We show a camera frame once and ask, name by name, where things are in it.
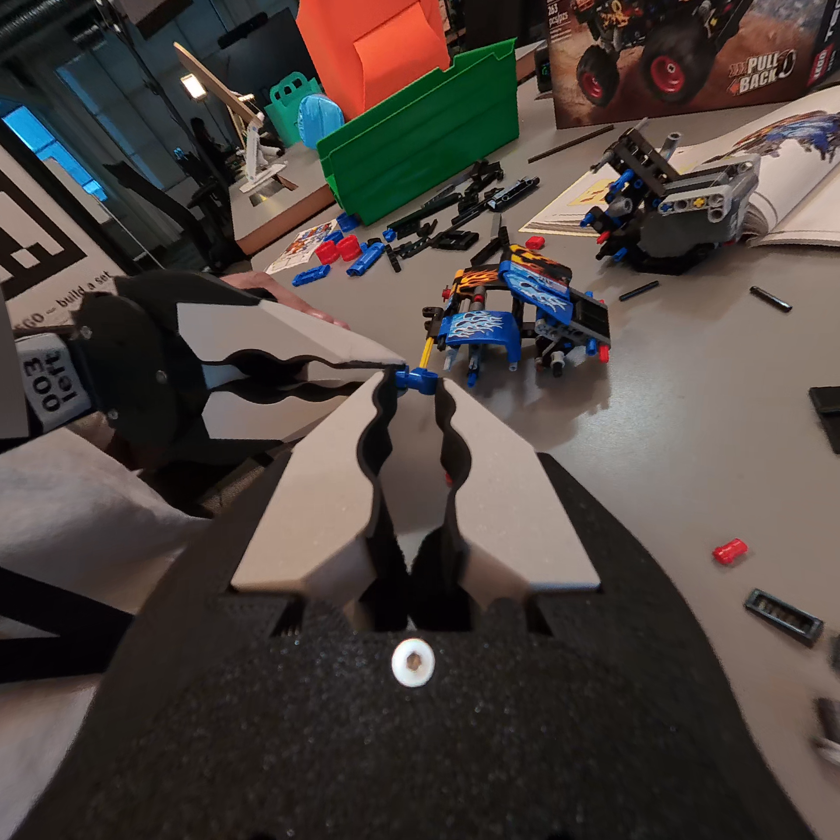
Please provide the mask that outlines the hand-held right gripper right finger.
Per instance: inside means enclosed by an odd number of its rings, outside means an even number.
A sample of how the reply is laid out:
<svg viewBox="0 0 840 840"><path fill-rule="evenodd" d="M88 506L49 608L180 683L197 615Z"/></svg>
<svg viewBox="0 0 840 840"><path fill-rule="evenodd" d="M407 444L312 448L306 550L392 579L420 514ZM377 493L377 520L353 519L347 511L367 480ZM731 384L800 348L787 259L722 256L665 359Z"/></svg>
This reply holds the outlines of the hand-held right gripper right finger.
<svg viewBox="0 0 840 840"><path fill-rule="evenodd" d="M470 630L498 600L598 592L601 578L550 480L551 458L453 381L437 384L434 404L450 479L434 530L434 630Z"/></svg>

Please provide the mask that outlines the lego set box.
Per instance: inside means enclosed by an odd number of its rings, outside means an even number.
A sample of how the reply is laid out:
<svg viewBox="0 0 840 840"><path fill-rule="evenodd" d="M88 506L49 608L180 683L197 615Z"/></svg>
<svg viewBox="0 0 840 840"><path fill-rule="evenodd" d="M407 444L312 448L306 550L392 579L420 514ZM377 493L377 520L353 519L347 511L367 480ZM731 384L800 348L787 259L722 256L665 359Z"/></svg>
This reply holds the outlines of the lego set box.
<svg viewBox="0 0 840 840"><path fill-rule="evenodd" d="M546 8L560 130L789 102L838 69L838 1Z"/></svg>

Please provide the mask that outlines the flat black lego panel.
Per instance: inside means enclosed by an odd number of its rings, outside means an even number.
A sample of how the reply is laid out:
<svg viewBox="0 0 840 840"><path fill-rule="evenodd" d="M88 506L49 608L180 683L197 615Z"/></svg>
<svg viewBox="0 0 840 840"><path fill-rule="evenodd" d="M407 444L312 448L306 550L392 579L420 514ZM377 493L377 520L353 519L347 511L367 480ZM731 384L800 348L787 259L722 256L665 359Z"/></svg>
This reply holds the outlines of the flat black lego panel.
<svg viewBox="0 0 840 840"><path fill-rule="evenodd" d="M840 454L839 443L839 393L840 387L814 386L808 390L817 417L826 433L832 451Z"/></svg>

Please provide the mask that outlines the white desk stand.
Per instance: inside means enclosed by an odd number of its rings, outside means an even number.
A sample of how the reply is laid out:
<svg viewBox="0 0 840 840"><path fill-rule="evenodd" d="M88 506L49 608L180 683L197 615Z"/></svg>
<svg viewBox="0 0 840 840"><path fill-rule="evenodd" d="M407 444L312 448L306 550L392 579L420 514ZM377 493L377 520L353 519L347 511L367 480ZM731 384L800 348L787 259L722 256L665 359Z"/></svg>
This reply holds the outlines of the white desk stand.
<svg viewBox="0 0 840 840"><path fill-rule="evenodd" d="M249 121L245 131L245 182L239 187L242 193L255 190L287 166L284 156L288 147L283 143L280 145L263 144L262 129L263 115L259 113Z"/></svg>

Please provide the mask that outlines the black and white marker sign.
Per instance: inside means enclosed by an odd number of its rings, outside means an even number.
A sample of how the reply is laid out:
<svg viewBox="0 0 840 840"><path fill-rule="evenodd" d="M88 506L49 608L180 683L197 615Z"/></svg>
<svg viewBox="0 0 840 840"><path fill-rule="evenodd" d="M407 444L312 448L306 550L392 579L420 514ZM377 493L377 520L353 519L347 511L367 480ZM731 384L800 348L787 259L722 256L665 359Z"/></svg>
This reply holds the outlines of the black and white marker sign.
<svg viewBox="0 0 840 840"><path fill-rule="evenodd" d="M84 295L115 292L136 268L63 181L5 124L2 296L15 329L67 324Z"/></svg>

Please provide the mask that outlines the person's left hand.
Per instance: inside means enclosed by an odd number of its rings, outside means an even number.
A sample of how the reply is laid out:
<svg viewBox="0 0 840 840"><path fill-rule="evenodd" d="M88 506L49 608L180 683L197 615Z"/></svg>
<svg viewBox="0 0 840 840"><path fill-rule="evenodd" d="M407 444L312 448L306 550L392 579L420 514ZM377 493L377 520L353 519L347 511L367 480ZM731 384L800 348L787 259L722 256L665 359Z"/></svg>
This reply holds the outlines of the person's left hand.
<svg viewBox="0 0 840 840"><path fill-rule="evenodd" d="M316 319L333 323L342 329L350 329L350 325L347 322L335 318L328 313L309 305L297 294L283 287L278 281L274 280L272 276L264 271L250 270L234 273L222 276L221 280L229 286L236 287L241 290L253 291L260 289L266 291L281 305L303 312Z"/></svg>

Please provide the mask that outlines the blue flame lego car body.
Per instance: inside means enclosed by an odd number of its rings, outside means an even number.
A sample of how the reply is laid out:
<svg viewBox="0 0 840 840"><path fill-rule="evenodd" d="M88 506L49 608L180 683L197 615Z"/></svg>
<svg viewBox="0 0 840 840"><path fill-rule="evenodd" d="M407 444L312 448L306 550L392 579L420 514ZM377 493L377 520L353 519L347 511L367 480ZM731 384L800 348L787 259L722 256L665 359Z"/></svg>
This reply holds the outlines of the blue flame lego car body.
<svg viewBox="0 0 840 840"><path fill-rule="evenodd" d="M496 265L460 270L443 289L444 305L423 310L427 336L419 367L427 369L438 350L450 371L460 349L467 348L467 382L473 387L486 348L503 348L509 370L515 371L522 345L530 340L538 367L555 377L578 348L608 363L612 337L604 300L573 288L569 267L533 250L510 245L503 256Z"/></svg>

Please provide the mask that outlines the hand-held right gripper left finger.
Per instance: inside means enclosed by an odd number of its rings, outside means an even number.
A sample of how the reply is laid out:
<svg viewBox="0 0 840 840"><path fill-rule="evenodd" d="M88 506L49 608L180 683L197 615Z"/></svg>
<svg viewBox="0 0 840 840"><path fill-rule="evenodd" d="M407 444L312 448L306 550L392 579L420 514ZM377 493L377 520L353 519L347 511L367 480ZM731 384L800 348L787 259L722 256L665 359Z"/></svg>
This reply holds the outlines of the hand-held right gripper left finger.
<svg viewBox="0 0 840 840"><path fill-rule="evenodd" d="M396 405L395 373L374 373L294 447L234 591L326 602L354 627L406 628L408 572L380 480Z"/></svg>

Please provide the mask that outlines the wooden board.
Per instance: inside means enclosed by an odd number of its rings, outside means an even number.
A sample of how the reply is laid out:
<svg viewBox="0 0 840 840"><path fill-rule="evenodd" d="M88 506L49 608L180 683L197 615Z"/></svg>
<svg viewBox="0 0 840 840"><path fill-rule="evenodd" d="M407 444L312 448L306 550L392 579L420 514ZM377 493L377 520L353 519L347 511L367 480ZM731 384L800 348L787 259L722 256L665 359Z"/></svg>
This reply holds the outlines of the wooden board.
<svg viewBox="0 0 840 840"><path fill-rule="evenodd" d="M178 60L188 74L194 75L203 87L217 99L219 99L228 110L239 117L245 126L251 123L257 124L260 128L264 127L265 114L259 109L256 96L252 92L240 93L231 90L227 85L219 80L210 69L185 47L178 42L173 43Z"/></svg>

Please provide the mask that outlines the black lego chassis assembly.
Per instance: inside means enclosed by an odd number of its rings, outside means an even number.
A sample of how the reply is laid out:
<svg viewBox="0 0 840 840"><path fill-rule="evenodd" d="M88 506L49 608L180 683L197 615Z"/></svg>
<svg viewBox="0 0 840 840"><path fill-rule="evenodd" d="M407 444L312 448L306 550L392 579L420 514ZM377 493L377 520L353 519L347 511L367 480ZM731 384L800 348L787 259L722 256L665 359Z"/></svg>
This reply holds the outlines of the black lego chassis assembly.
<svg viewBox="0 0 840 840"><path fill-rule="evenodd" d="M648 119L626 130L590 170L617 173L604 197L580 221L597 233L597 259L626 261L637 271L678 276L742 236L761 156L728 154L685 174L670 163L680 133L660 149L644 136Z"/></svg>

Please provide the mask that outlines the green plastic bin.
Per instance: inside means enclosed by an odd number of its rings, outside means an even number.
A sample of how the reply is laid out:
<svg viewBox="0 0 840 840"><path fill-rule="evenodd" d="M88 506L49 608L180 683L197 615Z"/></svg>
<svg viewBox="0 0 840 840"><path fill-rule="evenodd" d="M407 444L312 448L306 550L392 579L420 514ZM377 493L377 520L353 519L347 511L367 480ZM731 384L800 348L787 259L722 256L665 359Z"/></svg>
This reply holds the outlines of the green plastic bin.
<svg viewBox="0 0 840 840"><path fill-rule="evenodd" d="M317 145L342 209L370 225L519 136L516 40L457 54Z"/></svg>

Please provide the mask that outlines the lego sticker sheet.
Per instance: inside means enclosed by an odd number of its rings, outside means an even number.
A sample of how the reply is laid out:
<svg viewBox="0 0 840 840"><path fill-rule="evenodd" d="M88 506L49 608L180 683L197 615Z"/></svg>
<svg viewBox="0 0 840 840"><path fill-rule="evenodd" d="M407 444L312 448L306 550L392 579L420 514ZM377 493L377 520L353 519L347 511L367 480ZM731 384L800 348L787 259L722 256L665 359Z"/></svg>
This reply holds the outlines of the lego sticker sheet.
<svg viewBox="0 0 840 840"><path fill-rule="evenodd" d="M340 230L340 226L338 221L333 219L328 223L300 231L289 246L263 270L269 275L275 275L282 270L307 264L314 255L316 248L337 229Z"/></svg>

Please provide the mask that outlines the lego instruction booklet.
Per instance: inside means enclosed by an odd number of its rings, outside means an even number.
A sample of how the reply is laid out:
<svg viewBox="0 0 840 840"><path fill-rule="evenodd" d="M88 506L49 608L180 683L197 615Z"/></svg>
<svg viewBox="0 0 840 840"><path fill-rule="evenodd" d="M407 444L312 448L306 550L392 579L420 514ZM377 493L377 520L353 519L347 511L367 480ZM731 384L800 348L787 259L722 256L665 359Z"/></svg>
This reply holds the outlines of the lego instruction booklet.
<svg viewBox="0 0 840 840"><path fill-rule="evenodd" d="M678 173L728 154L761 156L759 186L752 194L741 239L750 245L838 246L838 85L819 89L705 142L679 144L670 158ZM644 136L656 148L656 130ZM604 197L617 173L609 165L584 170L570 186L521 227L530 235L567 235L596 241L581 227L588 210L606 209Z"/></svg>

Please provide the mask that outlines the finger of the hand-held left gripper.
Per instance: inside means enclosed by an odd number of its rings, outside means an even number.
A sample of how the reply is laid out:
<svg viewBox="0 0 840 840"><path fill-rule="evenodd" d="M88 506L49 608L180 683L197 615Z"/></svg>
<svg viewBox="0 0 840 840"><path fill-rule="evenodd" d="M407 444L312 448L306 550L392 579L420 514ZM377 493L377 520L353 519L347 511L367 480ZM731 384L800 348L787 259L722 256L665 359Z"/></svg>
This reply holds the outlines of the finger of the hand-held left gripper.
<svg viewBox="0 0 840 840"><path fill-rule="evenodd" d="M210 391L201 418L211 439L286 442L304 436L367 381L278 386L237 379Z"/></svg>
<svg viewBox="0 0 840 840"><path fill-rule="evenodd" d="M371 372L403 367L405 360L378 342L282 304L176 305L178 333L205 366L247 361L303 363L303 381L362 382Z"/></svg>

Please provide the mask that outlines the pile of loose lego pieces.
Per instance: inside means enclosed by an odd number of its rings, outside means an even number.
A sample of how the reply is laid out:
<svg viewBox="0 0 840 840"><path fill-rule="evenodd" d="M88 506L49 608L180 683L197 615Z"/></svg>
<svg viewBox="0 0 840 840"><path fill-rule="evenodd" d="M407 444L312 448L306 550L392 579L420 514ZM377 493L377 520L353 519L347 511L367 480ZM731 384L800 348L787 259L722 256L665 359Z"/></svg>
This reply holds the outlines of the pile of loose lego pieces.
<svg viewBox="0 0 840 840"><path fill-rule="evenodd" d="M291 286L300 288L326 277L339 262L346 264L346 274L361 277L382 257L394 272L403 261L426 249L466 251L479 235L466 228L483 213L501 214L540 184L537 176L523 177L506 187L500 186L505 173L499 162L480 160L457 176L417 210L396 219L377 236L362 239L355 230L361 226L357 216L342 213L337 218L340 230L329 234L310 259L312 267L299 271Z"/></svg>

